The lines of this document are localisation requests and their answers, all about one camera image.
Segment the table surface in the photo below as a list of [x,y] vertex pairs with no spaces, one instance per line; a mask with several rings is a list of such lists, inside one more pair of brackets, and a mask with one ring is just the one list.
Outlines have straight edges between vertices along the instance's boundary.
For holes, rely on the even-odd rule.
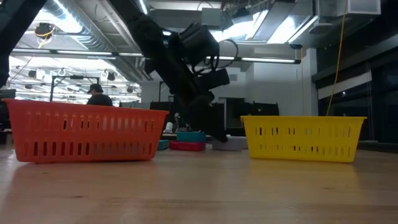
[[162,151],[153,161],[25,164],[0,150],[0,223],[397,223],[398,154],[353,164]]

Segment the wall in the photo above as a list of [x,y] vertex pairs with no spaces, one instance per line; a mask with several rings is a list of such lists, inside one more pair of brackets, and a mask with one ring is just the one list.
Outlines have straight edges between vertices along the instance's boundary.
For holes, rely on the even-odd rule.
[[316,73],[315,50],[308,50],[302,63],[303,67],[254,63],[246,71],[246,101],[277,103],[281,115],[316,116],[317,91],[311,81],[311,75]]

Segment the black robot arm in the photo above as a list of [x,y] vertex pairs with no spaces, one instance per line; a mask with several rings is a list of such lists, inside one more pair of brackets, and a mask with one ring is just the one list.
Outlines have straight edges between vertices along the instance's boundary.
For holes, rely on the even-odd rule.
[[132,1],[109,2],[126,24],[142,54],[149,58],[146,71],[155,70],[185,107],[185,121],[194,130],[202,130],[226,142],[223,119],[210,105],[214,95],[209,91],[209,88],[229,83],[226,70],[199,77],[187,67],[188,63],[197,65],[207,57],[218,56],[220,47],[207,28],[192,24],[182,33],[166,37],[164,29],[143,14]]

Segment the ceiling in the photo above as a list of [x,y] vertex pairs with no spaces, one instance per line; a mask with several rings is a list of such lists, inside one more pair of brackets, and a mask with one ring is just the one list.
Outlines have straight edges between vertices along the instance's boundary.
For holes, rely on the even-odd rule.
[[[212,0],[212,1],[176,1],[176,0],[135,0],[136,4],[146,11],[159,25],[170,30],[184,30],[192,22],[203,22],[205,19],[216,39],[233,39],[239,46],[240,57],[296,59],[298,52],[289,47],[301,44],[304,47],[326,47],[335,44],[340,36],[341,19],[332,3],[338,4],[345,0]],[[232,18],[238,9],[247,8],[252,21],[233,24]],[[212,15],[221,18],[214,26]],[[346,20],[346,36],[356,32],[377,16],[348,14]],[[50,41],[38,38],[34,32],[41,22],[55,25]],[[320,22],[330,24],[331,29],[320,34],[310,34],[309,31]],[[82,50],[95,52],[139,52],[125,24],[117,12],[106,0],[49,0],[35,21],[26,31],[17,45],[18,48]],[[222,56],[233,57],[236,48],[229,42],[220,42]],[[10,86],[18,87],[21,92],[40,91],[48,93],[48,82],[51,75],[59,71],[66,75],[83,75],[85,77],[101,77],[101,83],[108,82],[106,74],[116,74],[113,95],[122,94],[118,100],[127,98],[138,100],[141,94],[140,82],[158,80],[153,73],[142,71],[141,58],[116,57],[101,58],[89,55],[72,57],[64,55],[32,55],[14,54],[11,61],[12,81]],[[235,62],[231,67],[239,67],[245,71],[249,62]],[[40,70],[45,78],[31,78],[30,70]],[[21,82],[39,82],[32,90],[24,89]],[[76,94],[84,92],[90,84],[89,80],[71,80],[70,85],[81,85],[81,90],[71,91],[67,85],[59,85],[60,93]],[[133,93],[126,93],[127,86],[134,86]]]

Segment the person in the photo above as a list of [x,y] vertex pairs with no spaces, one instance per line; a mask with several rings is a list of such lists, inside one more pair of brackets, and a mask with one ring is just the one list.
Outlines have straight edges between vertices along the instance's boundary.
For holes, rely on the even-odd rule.
[[173,133],[176,133],[178,131],[178,125],[179,125],[178,118],[179,117],[180,117],[179,113],[174,114],[174,123],[173,123],[173,129],[172,129]]
[[173,128],[172,132],[177,133],[177,132],[187,132],[187,131],[192,131],[191,127],[189,124],[187,124],[181,117],[180,113],[175,113],[174,114],[174,123],[173,123]]
[[103,94],[104,90],[100,84],[91,84],[88,93],[91,93],[91,97],[87,102],[87,105],[98,105],[98,106],[113,106],[112,99]]

